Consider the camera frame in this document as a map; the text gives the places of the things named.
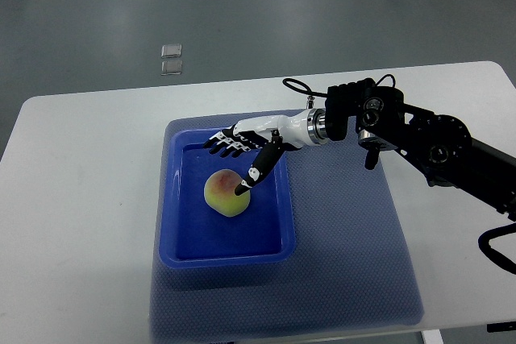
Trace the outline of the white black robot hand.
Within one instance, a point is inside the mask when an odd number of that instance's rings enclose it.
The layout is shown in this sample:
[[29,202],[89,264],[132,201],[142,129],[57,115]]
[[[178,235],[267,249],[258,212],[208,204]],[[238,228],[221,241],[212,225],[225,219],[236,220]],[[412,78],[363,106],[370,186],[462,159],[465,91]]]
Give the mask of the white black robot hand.
[[263,181],[285,152],[314,143],[309,134],[309,115],[309,110],[303,110],[294,116],[275,114],[246,118],[210,136],[203,147],[222,158],[259,152],[247,175],[235,188],[235,195],[241,196]]

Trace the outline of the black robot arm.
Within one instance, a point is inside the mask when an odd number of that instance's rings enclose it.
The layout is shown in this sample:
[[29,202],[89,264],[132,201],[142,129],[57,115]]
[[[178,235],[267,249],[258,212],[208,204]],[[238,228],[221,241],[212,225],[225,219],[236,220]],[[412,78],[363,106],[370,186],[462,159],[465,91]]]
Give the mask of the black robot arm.
[[395,85],[383,86],[372,78],[331,86],[321,95],[325,111],[313,119],[321,139],[340,141],[350,117],[367,150],[364,166],[375,168],[381,151],[393,149],[427,179],[429,186],[455,187],[507,214],[511,223],[485,231],[478,238],[481,252],[509,273],[515,263],[491,246],[495,238],[515,232],[515,158],[480,140],[450,115],[435,114],[404,102]]

